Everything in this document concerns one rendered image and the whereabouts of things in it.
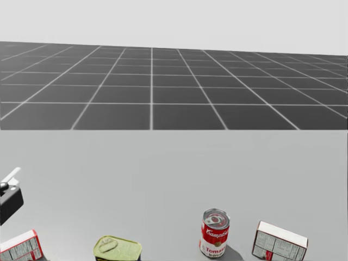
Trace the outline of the red and white can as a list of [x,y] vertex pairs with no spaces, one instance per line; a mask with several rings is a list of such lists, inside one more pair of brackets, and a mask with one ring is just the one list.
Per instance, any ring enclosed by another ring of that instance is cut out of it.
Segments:
[[203,213],[199,248],[209,258],[221,258],[226,250],[230,226],[229,215],[216,208]]

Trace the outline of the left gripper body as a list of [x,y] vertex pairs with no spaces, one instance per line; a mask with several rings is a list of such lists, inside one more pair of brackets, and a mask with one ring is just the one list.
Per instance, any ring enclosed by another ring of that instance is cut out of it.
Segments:
[[24,204],[20,187],[0,186],[0,226],[13,216]]

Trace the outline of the green and blue rectangular can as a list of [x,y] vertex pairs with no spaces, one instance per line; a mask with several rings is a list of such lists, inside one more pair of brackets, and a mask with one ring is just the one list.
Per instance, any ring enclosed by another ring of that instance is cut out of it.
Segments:
[[93,248],[96,261],[141,261],[140,243],[114,237],[102,236]]

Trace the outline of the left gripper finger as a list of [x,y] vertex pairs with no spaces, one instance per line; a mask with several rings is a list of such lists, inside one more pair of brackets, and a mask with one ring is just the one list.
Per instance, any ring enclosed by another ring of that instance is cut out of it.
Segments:
[[5,192],[8,189],[14,190],[19,185],[19,181],[15,178],[15,175],[20,171],[21,168],[16,167],[0,181],[0,192]]

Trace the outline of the red and white carton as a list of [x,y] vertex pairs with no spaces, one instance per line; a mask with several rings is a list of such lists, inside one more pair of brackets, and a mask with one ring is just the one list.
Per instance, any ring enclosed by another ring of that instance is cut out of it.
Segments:
[[308,238],[259,221],[253,241],[252,255],[269,261],[304,261]]
[[0,261],[35,261],[43,256],[39,238],[34,229],[0,243]]

